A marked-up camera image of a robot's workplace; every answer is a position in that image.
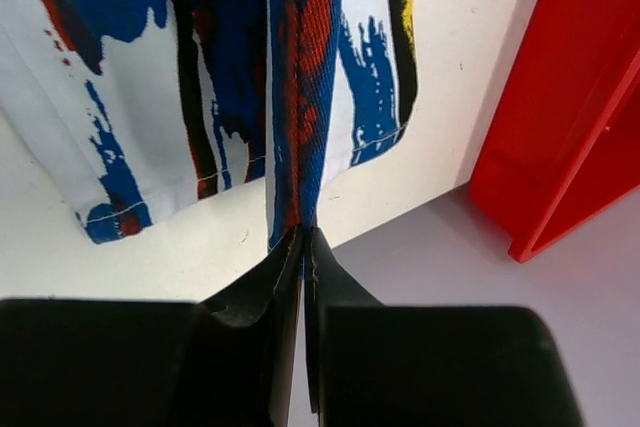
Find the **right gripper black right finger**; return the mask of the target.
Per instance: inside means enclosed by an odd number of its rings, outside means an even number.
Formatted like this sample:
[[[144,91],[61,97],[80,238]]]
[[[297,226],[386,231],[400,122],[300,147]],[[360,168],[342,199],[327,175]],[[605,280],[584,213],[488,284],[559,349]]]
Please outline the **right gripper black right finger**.
[[[305,234],[306,363],[322,426],[580,426],[554,338],[520,306],[388,306]]]

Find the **blue white red patterned trousers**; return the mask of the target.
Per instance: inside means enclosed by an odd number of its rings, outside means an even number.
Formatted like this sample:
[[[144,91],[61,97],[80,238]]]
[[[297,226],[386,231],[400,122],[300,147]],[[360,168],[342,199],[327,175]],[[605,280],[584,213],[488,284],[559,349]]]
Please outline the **blue white red patterned trousers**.
[[[1,285],[217,282],[403,137],[413,0],[1,0]]]

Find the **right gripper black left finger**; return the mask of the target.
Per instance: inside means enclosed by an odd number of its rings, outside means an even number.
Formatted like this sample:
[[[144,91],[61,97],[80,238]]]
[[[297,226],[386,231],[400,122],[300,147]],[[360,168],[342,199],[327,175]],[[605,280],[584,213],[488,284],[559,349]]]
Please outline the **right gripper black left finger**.
[[[284,426],[303,232],[200,302],[7,298],[5,426]]]

